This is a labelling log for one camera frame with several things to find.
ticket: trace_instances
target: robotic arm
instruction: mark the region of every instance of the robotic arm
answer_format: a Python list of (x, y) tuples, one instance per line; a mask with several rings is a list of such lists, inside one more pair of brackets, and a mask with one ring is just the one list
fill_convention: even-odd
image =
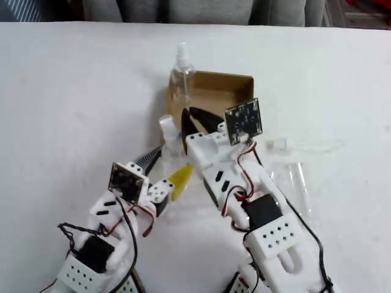
[[(260, 133), (256, 99), (227, 109), (225, 123), (216, 132), (186, 133), (190, 164), (203, 178), (222, 216), (231, 217), (232, 226), (245, 232), (243, 244), (252, 258), (251, 264), (239, 266), (239, 275), (227, 292), (245, 288), (248, 292), (331, 293), (319, 239), (258, 157), (252, 137)], [(319, 245), (319, 257), (313, 240)]]
[[(190, 115), (209, 134), (198, 132)], [(261, 132), (256, 99), (227, 109), (225, 121), (197, 108), (182, 114), (189, 162), (222, 216), (231, 217), (232, 227), (244, 233), (251, 257), (239, 265), (225, 292), (334, 292), (319, 239), (262, 166), (252, 139)], [(145, 237), (169, 204), (173, 188), (168, 179), (151, 185), (133, 162), (114, 163), (109, 190), (91, 208), (87, 228), (59, 225), (70, 240), (70, 252), (51, 292), (144, 292), (134, 269), (137, 218), (151, 223)], [(69, 229), (82, 231), (77, 241)]]

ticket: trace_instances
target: red wire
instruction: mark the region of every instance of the red wire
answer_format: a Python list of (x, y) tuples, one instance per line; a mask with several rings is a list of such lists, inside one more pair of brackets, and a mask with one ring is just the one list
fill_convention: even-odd
[(55, 284), (55, 282), (57, 281), (57, 278), (54, 279), (54, 281), (47, 287), (45, 287), (44, 289), (42, 289), (41, 291), (39, 291), (38, 293), (43, 293), (45, 292), (46, 290), (48, 290), (51, 286), (53, 286)]
[[(152, 213), (149, 209), (147, 209), (147, 208), (145, 208), (145, 207), (143, 207), (143, 206), (139, 206), (138, 204), (132, 205), (132, 206), (126, 211), (126, 213), (132, 211), (132, 209), (135, 208), (135, 207), (141, 209), (141, 211), (143, 211), (143, 212), (146, 212), (146, 213), (152, 218), (152, 222), (151, 222), (150, 226), (142, 233), (143, 237), (147, 237), (147, 236), (149, 235), (149, 233), (151, 233), (151, 231), (152, 231), (153, 224), (154, 224), (154, 222), (155, 222), (155, 217), (153, 216), (153, 213)], [(122, 218), (121, 218), (121, 219), (120, 219), (120, 220), (111, 228), (111, 230), (109, 231), (108, 235), (110, 235), (110, 234), (118, 227), (118, 225), (119, 225), (120, 223), (122, 223), (122, 220), (123, 220), (123, 217), (122, 217)]]
[(254, 144), (252, 146), (250, 146), (246, 151), (244, 151), (243, 153), (241, 153), (237, 158), (236, 158), (236, 163), (238, 163), (240, 169), (242, 169), (243, 173), (244, 173), (244, 176), (246, 177), (247, 181), (249, 182), (250, 186), (251, 186), (251, 191), (250, 191), (250, 194), (247, 196), (247, 198), (253, 196), (254, 194), (254, 184), (250, 178), (250, 176), (247, 174), (247, 172), (245, 171), (245, 169), (242, 167), (242, 165), (240, 164), (240, 158), (241, 156), (245, 155), (245, 154), (248, 154), (250, 152), (252, 152), (255, 147), (257, 146), (257, 142), (254, 142)]
[(240, 164), (240, 158), (241, 156), (245, 155), (245, 154), (248, 154), (250, 152), (252, 152), (255, 147), (257, 146), (257, 142), (254, 142), (253, 145), (251, 145), (246, 151), (242, 152), (241, 154), (238, 155), (238, 157), (236, 157), (236, 163), (239, 165), (240, 169), (242, 170), (244, 176), (246, 177), (247, 181), (249, 182), (250, 184), (250, 187), (251, 187), (251, 191), (250, 191), (250, 194), (247, 195), (247, 191), (245, 190), (245, 188), (243, 186), (239, 186), (239, 185), (235, 185), (233, 187), (231, 187), (231, 189), (228, 191), (228, 194), (227, 194), (227, 197), (225, 198), (225, 202), (224, 202), (224, 205), (222, 207), (222, 211), (221, 211), (221, 215), (223, 217), (225, 217), (227, 215), (227, 209), (228, 209), (228, 197), (229, 195), (231, 194), (232, 190), (234, 188), (242, 188), (242, 190), (244, 191), (244, 195), (237, 195), (235, 194), (235, 197), (238, 201), (244, 201), (246, 200), (247, 198), (250, 198), (251, 196), (253, 196), (254, 194), (254, 184), (250, 178), (250, 176), (247, 174), (247, 172), (245, 171), (245, 169), (243, 168), (243, 166)]

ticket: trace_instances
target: red object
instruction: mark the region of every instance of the red object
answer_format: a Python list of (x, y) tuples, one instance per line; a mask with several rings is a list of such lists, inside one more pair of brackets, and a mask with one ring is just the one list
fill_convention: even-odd
[(383, 5), (384, 7), (387, 7), (388, 9), (391, 9), (391, 0), (372, 0), (373, 2), (376, 2), (380, 5)]

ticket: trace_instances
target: black wire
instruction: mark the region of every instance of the black wire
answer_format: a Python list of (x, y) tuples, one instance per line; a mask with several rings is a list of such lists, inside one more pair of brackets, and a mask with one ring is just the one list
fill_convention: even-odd
[(307, 231), (311, 234), (311, 236), (315, 239), (316, 243), (319, 246), (319, 267), (320, 267), (320, 272), (322, 274), (322, 279), (324, 282), (324, 288), (319, 293), (323, 293), (326, 291), (328, 291), (329, 293), (332, 293), (334, 291), (332, 289), (333, 284), (331, 282), (331, 279), (327, 276), (326, 269), (324, 267), (324, 249), (323, 249), (322, 242), (319, 240), (318, 236), (312, 231), (312, 229), (307, 225), (307, 223), (303, 220), (303, 218), (300, 216), (300, 214), (294, 208), (294, 206), (290, 203), (290, 201), (286, 197), (285, 197), (285, 199), (286, 199), (289, 207), (296, 214), (296, 216), (299, 218), (300, 222), (307, 229)]
[(134, 247), (134, 258), (133, 258), (132, 265), (131, 265), (130, 268), (129, 268), (129, 271), (128, 271), (128, 272), (126, 273), (126, 275), (123, 277), (122, 281), (121, 281), (116, 287), (114, 287), (114, 289), (111, 290), (109, 293), (116, 293), (116, 292), (118, 291), (118, 289), (120, 289), (121, 286), (122, 286), (123, 284), (125, 284), (125, 282), (127, 281), (127, 279), (129, 278), (129, 276), (132, 274), (132, 272), (133, 272), (133, 270), (134, 270), (134, 266), (136, 265), (137, 257), (138, 257), (138, 248), (137, 248), (137, 241), (136, 241), (136, 233), (134, 233), (132, 224), (130, 223), (129, 217), (128, 217), (128, 215), (126, 214), (125, 209), (123, 208), (123, 205), (122, 205), (122, 203), (121, 203), (121, 200), (120, 200), (118, 197), (116, 197), (115, 200), (118, 201), (118, 203), (119, 203), (119, 205), (120, 205), (120, 207), (121, 207), (122, 213), (123, 213), (123, 218), (125, 219), (126, 224), (128, 224), (130, 233), (132, 234), (133, 247)]
[(255, 149), (253, 149), (252, 151), (253, 151), (253, 153), (254, 153), (255, 158), (256, 158), (257, 161), (258, 161), (258, 164), (260, 164), (261, 166), (263, 166), (263, 165), (262, 165), (262, 162), (261, 162), (261, 159), (260, 159), (259, 156), (258, 156), (257, 151), (256, 151)]
[(69, 240), (69, 250), (73, 254), (77, 254), (78, 253), (78, 251), (75, 249), (75, 240), (73, 238), (73, 233), (71, 231), (68, 231), (67, 229), (65, 229), (65, 227), (69, 227), (71, 229), (78, 230), (78, 231), (81, 231), (81, 232), (87, 232), (87, 233), (90, 233), (90, 234), (95, 235), (95, 236), (104, 236), (104, 237), (108, 236), (107, 229), (105, 227), (102, 228), (101, 226), (99, 227), (98, 231), (87, 229), (87, 228), (80, 227), (80, 226), (75, 226), (75, 225), (69, 224), (67, 222), (60, 223), (60, 224), (58, 224), (57, 227), (60, 228), (60, 230), (63, 232), (63, 234), (68, 238), (68, 240)]

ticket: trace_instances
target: cable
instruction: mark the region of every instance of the cable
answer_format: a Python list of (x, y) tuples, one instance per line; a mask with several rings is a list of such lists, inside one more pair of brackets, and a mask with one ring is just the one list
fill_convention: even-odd
[(247, 198), (250, 198), (251, 196), (253, 196), (254, 194), (254, 184), (253, 182), (251, 181), (251, 178), (250, 176), (247, 174), (246, 170), (243, 168), (243, 166), (240, 164), (240, 158), (242, 156), (244, 156), (245, 154), (248, 154), (250, 152), (252, 152), (255, 147), (257, 146), (257, 142), (254, 142), (246, 151), (242, 152), (241, 154), (239, 154), (239, 156), (236, 158), (236, 163), (239, 165), (240, 169), (242, 170), (244, 176), (246, 177), (247, 181), (249, 182), (250, 184), (250, 187), (251, 187), (251, 191), (250, 191), (250, 194), (247, 196)]
[[(143, 207), (143, 206), (139, 206), (138, 204), (135, 204), (135, 203), (133, 203), (133, 205), (126, 211), (126, 213), (129, 213), (129, 212), (131, 212), (134, 208), (139, 208), (139, 209), (141, 209), (141, 211), (143, 211), (143, 212), (145, 212), (146, 214), (148, 214), (151, 218), (152, 218), (152, 222), (151, 222), (151, 224), (149, 225), (149, 227), (142, 233), (142, 236), (143, 237), (147, 237), (148, 235), (149, 235), (149, 233), (151, 233), (151, 231), (152, 231), (152, 228), (153, 228), (153, 224), (154, 224), (154, 222), (155, 222), (155, 217), (153, 216), (153, 213), (149, 210), (149, 209), (147, 209), (147, 208), (145, 208), (145, 207)], [(114, 232), (114, 230), (118, 227), (118, 225), (120, 224), (120, 223), (122, 223), (122, 220), (123, 220), (123, 217), (111, 228), (111, 230), (108, 232), (108, 234), (109, 235), (111, 235), (113, 232)]]
[(41, 291), (39, 291), (38, 293), (44, 293), (46, 290), (50, 289), (54, 284), (55, 282), (57, 281), (57, 278), (54, 279), (54, 281), (47, 287), (43, 288)]
[(100, 227), (100, 229), (98, 231), (95, 231), (95, 230), (83, 228), (83, 227), (80, 227), (80, 226), (75, 226), (75, 225), (69, 224), (67, 222), (60, 223), (60, 224), (58, 224), (57, 227), (60, 228), (60, 230), (63, 232), (63, 234), (68, 238), (68, 240), (69, 240), (69, 250), (73, 254), (75, 254), (75, 255), (78, 254), (78, 251), (75, 249), (75, 240), (73, 238), (73, 233), (71, 231), (68, 231), (67, 229), (65, 229), (65, 227), (69, 227), (71, 229), (78, 230), (78, 231), (81, 231), (81, 232), (87, 232), (87, 233), (90, 233), (90, 234), (95, 235), (95, 236), (104, 236), (104, 237), (108, 237), (109, 236), (109, 234), (107, 232), (107, 229), (106, 228), (102, 229), (101, 227)]
[(116, 197), (115, 200), (118, 201), (119, 205), (121, 206), (121, 210), (122, 210), (122, 213), (123, 213), (123, 217), (124, 217), (124, 219), (125, 219), (126, 224), (128, 224), (130, 233), (132, 234), (133, 247), (134, 247), (134, 258), (133, 258), (132, 265), (131, 265), (130, 268), (129, 268), (129, 271), (128, 271), (128, 272), (126, 273), (126, 275), (123, 277), (122, 281), (121, 281), (116, 287), (114, 287), (114, 289), (111, 290), (109, 293), (116, 293), (116, 292), (118, 291), (118, 289), (120, 289), (121, 286), (127, 281), (127, 279), (129, 278), (129, 276), (132, 274), (132, 271), (134, 270), (134, 266), (136, 265), (137, 257), (138, 257), (138, 248), (137, 248), (137, 241), (136, 241), (136, 233), (134, 233), (132, 224), (130, 223), (129, 217), (128, 217), (128, 215), (126, 214), (125, 209), (123, 208), (123, 205), (122, 205), (122, 203), (121, 203), (121, 200), (120, 200), (118, 197)]
[(230, 190), (228, 191), (228, 193), (227, 193), (227, 196), (226, 196), (225, 201), (224, 201), (224, 205), (222, 206), (222, 209), (221, 209), (221, 216), (223, 216), (223, 217), (225, 217), (225, 216), (227, 215), (227, 210), (228, 210), (228, 197), (230, 196), (230, 194), (232, 193), (232, 191), (233, 191), (235, 188), (240, 188), (240, 189), (242, 189), (242, 191), (244, 192), (244, 195), (241, 196), (241, 197), (239, 197), (238, 200), (242, 200), (243, 197), (244, 197), (244, 198), (247, 198), (247, 197), (246, 197), (247, 192), (246, 192), (246, 189), (245, 189), (243, 186), (240, 186), (240, 185), (234, 185), (234, 186), (232, 186), (232, 187), (230, 188)]
[(245, 232), (249, 232), (250, 231), (249, 229), (241, 229), (241, 228), (237, 227), (233, 220), (231, 221), (231, 227), (232, 227), (232, 229), (234, 229), (237, 232), (245, 233)]
[(322, 279), (324, 282), (324, 289), (320, 291), (320, 293), (328, 291), (329, 293), (333, 292), (332, 289), (333, 284), (331, 282), (331, 279), (327, 276), (326, 269), (324, 267), (324, 249), (322, 242), (319, 240), (318, 236), (312, 231), (312, 229), (307, 225), (307, 223), (303, 220), (303, 218), (300, 216), (298, 211), (294, 208), (294, 206), (290, 203), (290, 201), (285, 197), (289, 207), (292, 209), (292, 211), (296, 214), (296, 216), (299, 218), (300, 222), (303, 224), (303, 226), (307, 229), (307, 231), (311, 234), (311, 236), (314, 238), (316, 243), (319, 246), (319, 267), (320, 272), (322, 274)]

